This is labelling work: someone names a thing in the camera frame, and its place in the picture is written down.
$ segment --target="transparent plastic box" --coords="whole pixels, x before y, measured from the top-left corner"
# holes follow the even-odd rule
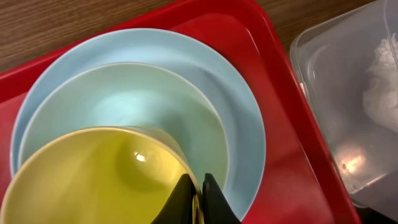
[[[351,198],[398,221],[398,132],[371,119],[363,105],[382,39],[395,66],[379,68],[397,77],[389,85],[398,89],[394,33],[398,0],[375,1],[301,33],[290,59]]]

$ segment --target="brown wood grain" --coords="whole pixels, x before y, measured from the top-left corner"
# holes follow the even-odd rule
[[[0,0],[0,71],[174,0]],[[309,27],[371,0],[257,0],[286,51]]]

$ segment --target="red tray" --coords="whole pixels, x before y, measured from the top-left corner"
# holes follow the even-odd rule
[[[133,27],[168,29],[208,44],[251,87],[266,127],[267,155],[243,223],[360,223],[275,30],[253,0],[178,1],[104,32]],[[11,179],[11,132],[25,94],[76,44],[0,73],[0,200]]]

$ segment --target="yellow cup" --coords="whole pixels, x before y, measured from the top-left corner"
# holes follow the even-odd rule
[[[200,200],[183,152],[161,130],[81,129],[24,163],[7,189],[0,223],[150,223],[183,174]]]

